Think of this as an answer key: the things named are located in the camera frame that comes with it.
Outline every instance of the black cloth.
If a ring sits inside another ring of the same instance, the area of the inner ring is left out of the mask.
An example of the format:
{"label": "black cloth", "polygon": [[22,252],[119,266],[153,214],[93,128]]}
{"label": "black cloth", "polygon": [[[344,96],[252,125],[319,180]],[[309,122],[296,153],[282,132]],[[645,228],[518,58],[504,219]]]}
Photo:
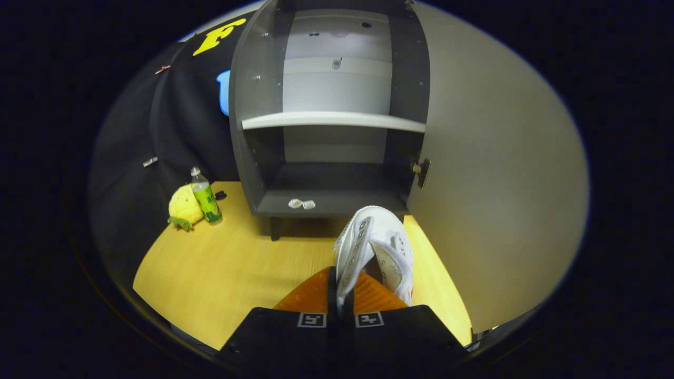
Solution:
{"label": "black cloth", "polygon": [[[140,262],[167,226],[173,192],[191,180],[190,168],[198,166],[210,181],[239,180],[216,78],[230,69],[245,24],[193,55],[209,31],[233,20],[161,52],[130,81],[102,124],[87,201],[96,247],[121,288],[131,289]],[[144,167],[153,157],[157,161]]]}

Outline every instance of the small white object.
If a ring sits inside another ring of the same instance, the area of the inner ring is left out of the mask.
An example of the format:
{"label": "small white object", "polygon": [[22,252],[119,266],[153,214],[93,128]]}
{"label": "small white object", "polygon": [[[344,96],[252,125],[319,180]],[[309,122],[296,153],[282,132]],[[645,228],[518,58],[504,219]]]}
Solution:
{"label": "small white object", "polygon": [[291,207],[292,209],[297,209],[302,206],[302,201],[299,199],[292,199],[289,203],[288,206]]}

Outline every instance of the green leaves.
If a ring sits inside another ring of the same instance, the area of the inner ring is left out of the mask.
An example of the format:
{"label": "green leaves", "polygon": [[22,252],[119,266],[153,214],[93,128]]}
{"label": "green leaves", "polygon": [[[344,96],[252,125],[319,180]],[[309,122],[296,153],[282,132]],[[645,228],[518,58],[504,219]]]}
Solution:
{"label": "green leaves", "polygon": [[175,227],[181,227],[184,230],[192,229],[192,223],[190,223],[188,220],[185,220],[184,218],[169,217],[166,221],[169,224],[173,224]]}

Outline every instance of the pineapple plush toy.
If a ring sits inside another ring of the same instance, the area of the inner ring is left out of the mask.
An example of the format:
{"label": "pineapple plush toy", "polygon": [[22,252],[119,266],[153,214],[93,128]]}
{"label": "pineapple plush toy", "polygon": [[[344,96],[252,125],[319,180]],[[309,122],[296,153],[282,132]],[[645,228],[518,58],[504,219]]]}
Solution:
{"label": "pineapple plush toy", "polygon": [[180,187],[171,196],[168,203],[168,223],[176,227],[182,227],[184,230],[192,229],[192,225],[199,222],[204,214],[197,203],[197,199],[192,192],[192,184],[186,184]]}

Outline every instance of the plastic bottle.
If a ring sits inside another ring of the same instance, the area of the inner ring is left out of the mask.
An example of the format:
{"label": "plastic bottle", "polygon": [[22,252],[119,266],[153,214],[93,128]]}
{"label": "plastic bottle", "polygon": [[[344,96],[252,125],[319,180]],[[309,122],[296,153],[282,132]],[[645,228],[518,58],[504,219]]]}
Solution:
{"label": "plastic bottle", "polygon": [[199,167],[192,167],[191,174],[192,192],[204,213],[204,217],[211,224],[219,223],[222,220],[222,213],[215,201],[208,179],[202,175]]}

